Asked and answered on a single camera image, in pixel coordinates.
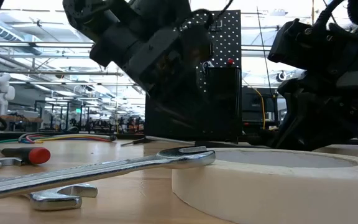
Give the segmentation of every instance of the white robot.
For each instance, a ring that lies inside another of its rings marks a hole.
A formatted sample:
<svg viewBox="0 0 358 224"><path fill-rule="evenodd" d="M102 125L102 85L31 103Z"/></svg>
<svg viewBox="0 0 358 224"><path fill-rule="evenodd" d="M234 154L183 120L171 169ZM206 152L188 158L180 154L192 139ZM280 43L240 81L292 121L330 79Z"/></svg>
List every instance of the white robot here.
<svg viewBox="0 0 358 224"><path fill-rule="evenodd" d="M15 98L15 88L9 85L11 75L0 73L0 115L7 114L8 100Z"/></svg>

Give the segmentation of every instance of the ceiling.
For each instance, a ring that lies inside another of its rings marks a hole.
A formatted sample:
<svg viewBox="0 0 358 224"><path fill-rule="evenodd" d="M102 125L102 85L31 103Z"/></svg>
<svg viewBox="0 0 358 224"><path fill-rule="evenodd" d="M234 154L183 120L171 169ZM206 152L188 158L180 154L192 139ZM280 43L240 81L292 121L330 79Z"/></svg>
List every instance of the ceiling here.
<svg viewBox="0 0 358 224"><path fill-rule="evenodd" d="M207 8L209 10L221 10L226 4L225 0L191 0L192 10ZM277 28L288 21L299 17L303 22L311 23L310 0L260 0L241 1L234 0L230 9L240 9L242 12L242 72L244 81L251 85L265 86L271 82L278 85L274 77L279 72L291 74L295 77L302 71L288 65L272 63L264 59L263 47L259 51L247 51L251 46L271 46L273 44ZM314 9L316 17L324 8L323 0L315 0ZM350 24L346 14L346 5L339 6L334 11L338 24L348 26ZM37 42L61 42L61 46L67 42L92 43L83 34L74 30L67 21L63 11L62 0L5 0L0 11L0 28L13 34L21 41ZM7 41L0 35L0 41ZM75 94L75 96L92 98L115 98L114 101L95 101L99 105L113 105L114 111L126 111L129 114L144 114L145 95L138 86L114 63L106 68L100 67L96 62L88 58L90 48L36 48L40 52L39 57L24 52L20 48L0 47L0 55L9 57L21 65L33 66L41 72L76 72L97 73L97 75L69 75L64 77L56 75L14 75L14 81L32 82L57 82L56 85L33 85L48 96L63 97L59 91ZM0 70L10 68L20 70L22 67L16 63L0 58ZM93 89L83 88L82 85L59 85L58 83L90 82L106 83L94 85Z"/></svg>

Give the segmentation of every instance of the wooden table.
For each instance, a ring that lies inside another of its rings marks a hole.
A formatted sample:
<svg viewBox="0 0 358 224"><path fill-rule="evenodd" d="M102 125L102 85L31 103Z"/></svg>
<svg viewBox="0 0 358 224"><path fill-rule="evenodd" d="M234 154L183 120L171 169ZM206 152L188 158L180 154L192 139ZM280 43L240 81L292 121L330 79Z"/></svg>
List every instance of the wooden table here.
<svg viewBox="0 0 358 224"><path fill-rule="evenodd" d="M179 144L152 142L124 146L114 143L88 141L45 142L51 159L38 167L3 167L1 176L13 176L64 169L84 164L130 159L155 154L161 149ZM1 147L18 147L5 144ZM25 197L0 199L0 223L230 223L191 208L171 190L171 170L149 169L119 177L89 182L97 186L96 198L83 198L82 208L57 212L39 212L30 208Z"/></svg>

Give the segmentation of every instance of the screwdriver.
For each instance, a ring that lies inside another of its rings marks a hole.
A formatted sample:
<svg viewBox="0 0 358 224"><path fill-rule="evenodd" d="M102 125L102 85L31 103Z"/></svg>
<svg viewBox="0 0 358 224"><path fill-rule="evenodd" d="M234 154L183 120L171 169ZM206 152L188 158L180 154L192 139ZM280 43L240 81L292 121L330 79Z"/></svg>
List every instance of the screwdriver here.
<svg viewBox="0 0 358 224"><path fill-rule="evenodd" d="M19 147L0 149L6 157L18 157L27 164L43 164L50 159L50 152L44 147Z"/></svg>

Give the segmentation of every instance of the masking tape roll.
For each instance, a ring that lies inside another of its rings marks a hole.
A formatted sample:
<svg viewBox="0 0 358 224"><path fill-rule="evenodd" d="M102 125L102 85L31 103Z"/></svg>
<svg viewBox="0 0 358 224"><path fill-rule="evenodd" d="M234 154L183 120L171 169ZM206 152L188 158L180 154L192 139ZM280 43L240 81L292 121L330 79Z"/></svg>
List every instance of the masking tape roll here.
<svg viewBox="0 0 358 224"><path fill-rule="evenodd" d="M188 205L241 224L358 223L358 157L269 149L210 149L206 167L173 170Z"/></svg>

